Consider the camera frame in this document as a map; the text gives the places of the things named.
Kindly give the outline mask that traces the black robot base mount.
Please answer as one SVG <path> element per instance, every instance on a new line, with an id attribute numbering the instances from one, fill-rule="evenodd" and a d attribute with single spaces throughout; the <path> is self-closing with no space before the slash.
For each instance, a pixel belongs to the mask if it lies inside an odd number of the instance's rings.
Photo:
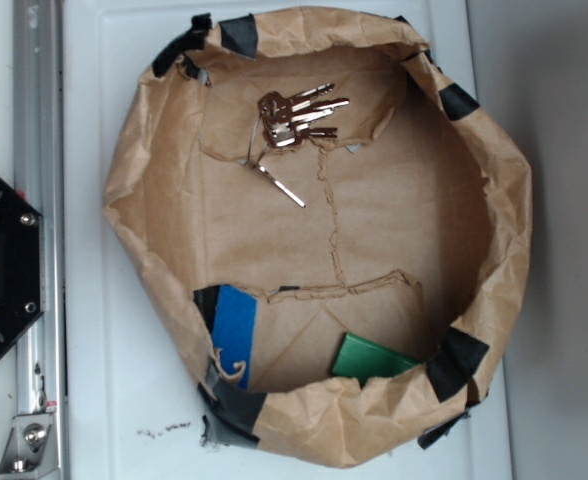
<path id="1" fill-rule="evenodd" d="M 0 360 L 43 312 L 41 219 L 0 178 Z"/>

